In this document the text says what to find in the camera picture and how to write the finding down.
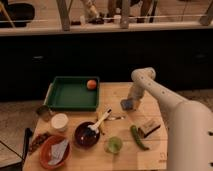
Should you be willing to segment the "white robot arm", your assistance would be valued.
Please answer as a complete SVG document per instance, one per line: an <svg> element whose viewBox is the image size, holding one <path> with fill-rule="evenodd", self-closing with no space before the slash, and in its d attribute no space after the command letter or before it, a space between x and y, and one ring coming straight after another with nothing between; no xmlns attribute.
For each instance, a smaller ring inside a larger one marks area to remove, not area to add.
<svg viewBox="0 0 213 171"><path fill-rule="evenodd" d="M128 96L134 100L147 91L169 110L167 171L213 171L213 112L155 81L152 67L135 69Z"/></svg>

